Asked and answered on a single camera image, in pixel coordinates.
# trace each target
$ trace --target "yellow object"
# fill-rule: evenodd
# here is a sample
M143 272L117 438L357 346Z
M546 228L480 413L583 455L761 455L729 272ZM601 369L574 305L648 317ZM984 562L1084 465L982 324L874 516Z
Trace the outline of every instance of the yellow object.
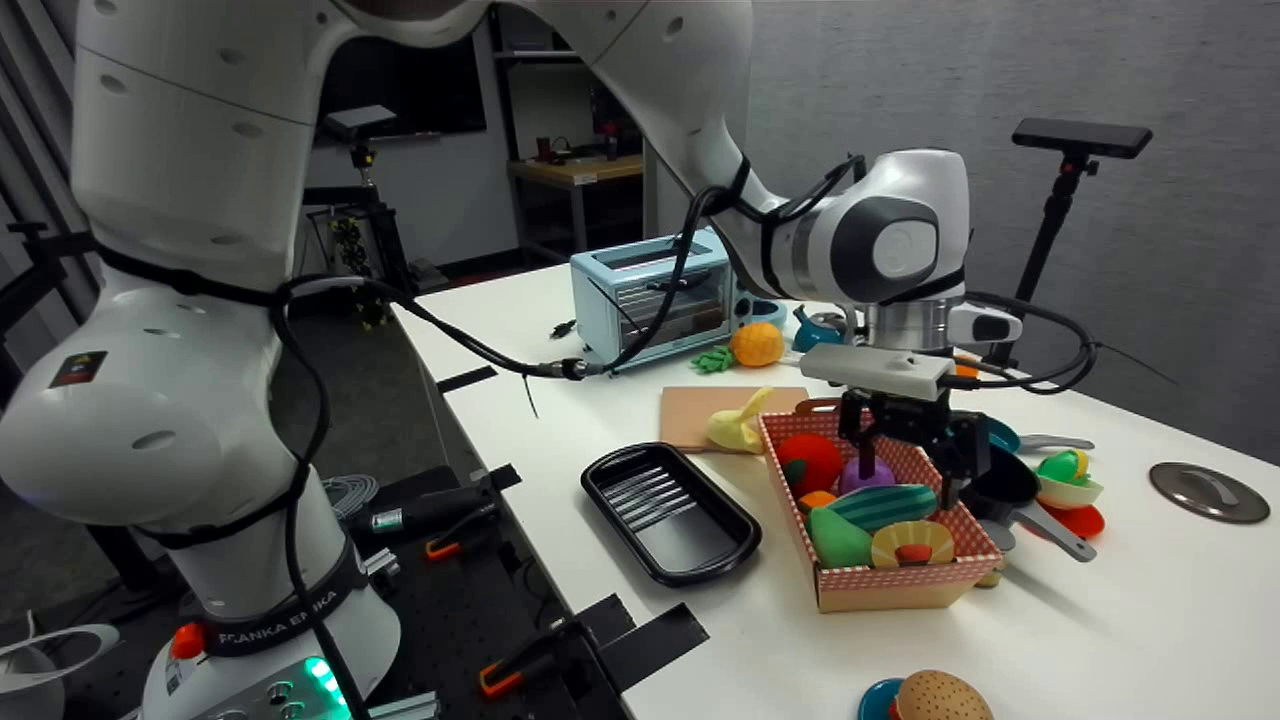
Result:
M954 672L912 672L891 699L902 720L993 720L988 699Z
M772 369L778 360L785 360L790 339L778 324L757 322L737 328L729 347L740 369Z
M757 415L769 395L772 395L772 387L757 387L746 407L718 413L710 421L710 439L729 452L765 452L765 439L757 434Z
M890 525L874 538L874 569L903 569L902 547L934 547L926 564L958 564L958 542L937 520Z

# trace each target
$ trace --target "black clamp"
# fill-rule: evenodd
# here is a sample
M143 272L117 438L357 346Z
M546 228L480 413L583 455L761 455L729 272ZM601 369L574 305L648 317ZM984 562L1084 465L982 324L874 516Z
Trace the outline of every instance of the black clamp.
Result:
M362 538L362 542L431 538L429 547L445 552L445 543L484 527L484 520L492 520L500 512L500 491L511 486L521 486L521 474L511 465L505 465L476 486L419 491L396 510L362 512L352 520L352 538Z
M954 413L949 395L907 399L845 392L842 438L855 448L863 477L875 474L875 438L922 445L946 477L940 510L954 510L959 491L993 470L988 421L982 413Z
M474 542L489 538L497 527L497 520L500 520L497 499L474 510L470 516L462 516L458 525L450 525L445 532L424 542L424 562L429 564L458 562Z
M612 693L623 693L703 641L710 633L683 606L635 628L627 610L618 595L603 595L579 617L568 617L547 633L533 638L511 656L484 666L476 686L484 699L505 699L529 689L542 672L558 672L564 650L579 644L603 669Z

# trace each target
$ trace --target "pink object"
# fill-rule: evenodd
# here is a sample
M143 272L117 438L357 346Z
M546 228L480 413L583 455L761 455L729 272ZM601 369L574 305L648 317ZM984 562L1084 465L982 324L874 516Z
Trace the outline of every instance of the pink object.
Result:
M875 459L875 474L863 477L861 459L850 455L850 465L842 474L842 498L861 491L861 487L891 487L891 486L896 486L896 474L886 459Z

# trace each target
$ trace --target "baking tray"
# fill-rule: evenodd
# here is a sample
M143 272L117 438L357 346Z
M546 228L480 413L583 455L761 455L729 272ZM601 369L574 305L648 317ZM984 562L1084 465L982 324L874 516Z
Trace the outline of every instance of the baking tray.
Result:
M583 470L583 491L673 590L729 578L761 543L761 525L670 445L601 455Z

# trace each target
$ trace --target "black stand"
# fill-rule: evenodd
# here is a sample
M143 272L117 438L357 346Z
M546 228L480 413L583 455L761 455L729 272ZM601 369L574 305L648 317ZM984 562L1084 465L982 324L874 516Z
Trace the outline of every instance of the black stand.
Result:
M1053 191L1045 199L1045 220L1033 243L1033 256L1026 266L1026 278L1017 284L1017 302L1033 302L1039 272L1047 266L1047 254L1055 243L1055 233L1063 228L1082 175L1097 175L1097 159L1092 157L1112 157L1112 159L1134 159L1149 149L1151 132L1149 130L1124 130L1124 126L1071 126L1071 121L1026 121L1013 132L1013 146L1026 149L1055 149L1063 153ZM1009 364L1013 360L1013 346L999 346L988 354L993 364Z

